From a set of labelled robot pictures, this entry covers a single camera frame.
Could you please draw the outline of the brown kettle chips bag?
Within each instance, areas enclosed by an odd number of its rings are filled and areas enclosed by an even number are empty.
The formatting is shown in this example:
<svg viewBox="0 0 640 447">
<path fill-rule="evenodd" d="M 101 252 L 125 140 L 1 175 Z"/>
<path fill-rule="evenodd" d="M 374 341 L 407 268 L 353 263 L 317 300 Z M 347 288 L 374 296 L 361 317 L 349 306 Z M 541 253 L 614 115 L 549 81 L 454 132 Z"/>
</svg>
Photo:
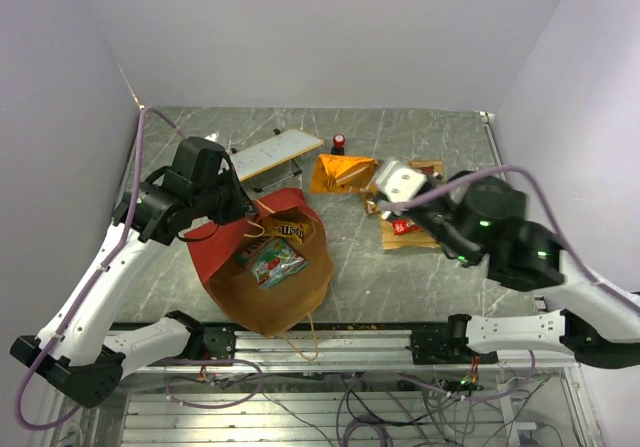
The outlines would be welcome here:
<svg viewBox="0 0 640 447">
<path fill-rule="evenodd" d="M 438 173 L 445 175 L 444 162 L 442 160 L 411 160 L 411 168 L 427 174 Z M 438 249 L 438 244 L 423 230 L 415 230 L 397 235 L 391 222 L 378 217 L 381 232 L 381 244 L 383 250 L 396 250 L 401 248 L 417 247 Z"/>
</svg>

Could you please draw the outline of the red snack packet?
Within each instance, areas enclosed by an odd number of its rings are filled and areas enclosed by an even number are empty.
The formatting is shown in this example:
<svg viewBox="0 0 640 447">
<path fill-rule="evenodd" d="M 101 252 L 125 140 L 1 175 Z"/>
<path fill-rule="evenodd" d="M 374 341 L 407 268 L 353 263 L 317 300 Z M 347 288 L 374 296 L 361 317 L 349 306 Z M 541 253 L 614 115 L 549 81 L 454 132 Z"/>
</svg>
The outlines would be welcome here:
<svg viewBox="0 0 640 447">
<path fill-rule="evenodd" d="M 420 227 L 409 219 L 396 219 L 391 225 L 396 236 L 403 236 L 420 230 Z"/>
</svg>

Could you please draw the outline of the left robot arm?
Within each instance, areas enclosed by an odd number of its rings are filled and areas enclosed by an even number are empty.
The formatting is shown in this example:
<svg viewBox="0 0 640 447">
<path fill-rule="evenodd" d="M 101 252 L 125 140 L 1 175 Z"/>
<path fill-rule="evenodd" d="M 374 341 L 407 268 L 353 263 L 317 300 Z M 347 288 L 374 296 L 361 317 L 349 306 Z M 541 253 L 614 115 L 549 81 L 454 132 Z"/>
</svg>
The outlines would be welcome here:
<svg viewBox="0 0 640 447">
<path fill-rule="evenodd" d="M 37 334 L 16 338 L 11 356 L 85 408 L 102 403 L 141 367 L 165 358 L 196 362 L 205 329 L 185 313 L 170 312 L 123 335 L 109 330 L 136 277 L 181 231 L 201 218 L 221 227 L 253 211 L 224 147 L 201 137 L 182 140 L 170 165 L 136 179 L 80 284 Z"/>
</svg>

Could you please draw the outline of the yellow orange snack packet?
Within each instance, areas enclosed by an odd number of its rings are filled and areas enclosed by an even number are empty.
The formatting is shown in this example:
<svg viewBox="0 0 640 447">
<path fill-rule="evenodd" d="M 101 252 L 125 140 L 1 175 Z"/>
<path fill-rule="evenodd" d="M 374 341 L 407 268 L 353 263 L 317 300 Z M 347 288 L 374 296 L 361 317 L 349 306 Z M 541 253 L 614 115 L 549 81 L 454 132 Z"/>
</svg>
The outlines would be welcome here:
<svg viewBox="0 0 640 447">
<path fill-rule="evenodd" d="M 313 167 L 309 191 L 313 194 L 369 191 L 378 166 L 378 161 L 370 157 L 320 154 Z"/>
</svg>

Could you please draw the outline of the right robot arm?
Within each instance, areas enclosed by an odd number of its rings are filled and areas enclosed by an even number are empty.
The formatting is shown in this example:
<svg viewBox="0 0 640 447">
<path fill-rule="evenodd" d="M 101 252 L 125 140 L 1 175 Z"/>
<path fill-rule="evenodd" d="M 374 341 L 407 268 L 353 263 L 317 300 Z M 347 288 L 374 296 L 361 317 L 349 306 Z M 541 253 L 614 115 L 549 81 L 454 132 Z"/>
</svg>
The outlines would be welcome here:
<svg viewBox="0 0 640 447">
<path fill-rule="evenodd" d="M 526 217 L 527 196 L 495 177 L 464 171 L 446 184 L 462 187 L 455 201 L 435 196 L 432 180 L 422 186 L 407 213 L 465 267 L 486 260 L 488 279 L 522 293 L 542 293 L 562 303 L 552 312 L 490 319 L 452 315 L 440 340 L 442 354 L 459 363 L 474 354 L 507 349 L 567 353 L 580 363 L 622 369 L 639 363 L 639 316 L 632 295 L 602 290 L 592 273 L 581 272 L 566 241 Z"/>
</svg>

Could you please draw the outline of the red paper bag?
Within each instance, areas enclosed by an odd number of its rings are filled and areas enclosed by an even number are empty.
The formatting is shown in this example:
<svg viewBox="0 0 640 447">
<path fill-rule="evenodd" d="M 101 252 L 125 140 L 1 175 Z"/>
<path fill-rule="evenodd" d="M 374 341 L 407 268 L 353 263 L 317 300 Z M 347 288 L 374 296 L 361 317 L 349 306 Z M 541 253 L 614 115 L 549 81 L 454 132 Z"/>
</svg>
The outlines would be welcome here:
<svg viewBox="0 0 640 447">
<path fill-rule="evenodd" d="M 197 275 L 218 307 L 237 324 L 273 337 L 313 318 L 313 312 L 325 300 L 335 267 L 324 225 L 302 190 L 282 188 L 255 203 L 260 209 L 255 219 L 223 226 L 209 222 L 188 232 L 186 240 Z M 269 217 L 307 226 L 302 245 L 282 239 L 308 265 L 271 289 L 261 290 L 245 265 L 260 244 L 275 238 L 263 227 Z"/>
</svg>

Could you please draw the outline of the teal mint candy bag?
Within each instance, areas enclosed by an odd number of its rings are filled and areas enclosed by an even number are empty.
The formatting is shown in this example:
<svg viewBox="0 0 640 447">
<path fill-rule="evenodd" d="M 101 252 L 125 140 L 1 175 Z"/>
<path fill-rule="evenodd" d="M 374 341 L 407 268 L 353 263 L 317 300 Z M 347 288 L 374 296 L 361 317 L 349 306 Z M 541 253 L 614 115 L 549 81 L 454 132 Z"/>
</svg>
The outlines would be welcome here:
<svg viewBox="0 0 640 447">
<path fill-rule="evenodd" d="M 269 290 L 308 265 L 308 261 L 282 238 L 271 238 L 252 252 L 246 269 L 261 290 Z"/>
</svg>

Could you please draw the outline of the orange Foxs fruits candy bag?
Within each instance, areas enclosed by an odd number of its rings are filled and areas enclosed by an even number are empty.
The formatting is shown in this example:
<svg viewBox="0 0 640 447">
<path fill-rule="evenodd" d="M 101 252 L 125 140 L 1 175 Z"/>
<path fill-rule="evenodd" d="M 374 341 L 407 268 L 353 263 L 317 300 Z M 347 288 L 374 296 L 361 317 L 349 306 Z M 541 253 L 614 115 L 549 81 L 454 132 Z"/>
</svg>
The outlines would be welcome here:
<svg viewBox="0 0 640 447">
<path fill-rule="evenodd" d="M 371 191 L 364 192 L 361 195 L 361 200 L 367 216 L 377 215 L 381 216 L 383 219 L 386 219 L 389 216 L 389 213 L 386 210 L 381 210 L 378 205 L 379 201 L 387 200 L 387 197 L 384 194 Z"/>
</svg>

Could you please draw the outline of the yellow M&Ms bag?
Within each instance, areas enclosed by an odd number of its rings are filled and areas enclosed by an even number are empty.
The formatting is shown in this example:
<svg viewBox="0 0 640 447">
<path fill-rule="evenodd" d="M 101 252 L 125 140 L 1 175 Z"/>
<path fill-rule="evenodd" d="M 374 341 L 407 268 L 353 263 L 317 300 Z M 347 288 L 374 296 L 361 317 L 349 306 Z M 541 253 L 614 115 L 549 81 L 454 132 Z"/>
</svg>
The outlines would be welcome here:
<svg viewBox="0 0 640 447">
<path fill-rule="evenodd" d="M 265 233 L 269 236 L 293 240 L 302 245 L 305 239 L 307 226 L 304 223 L 288 220 L 266 218 L 263 222 Z"/>
</svg>

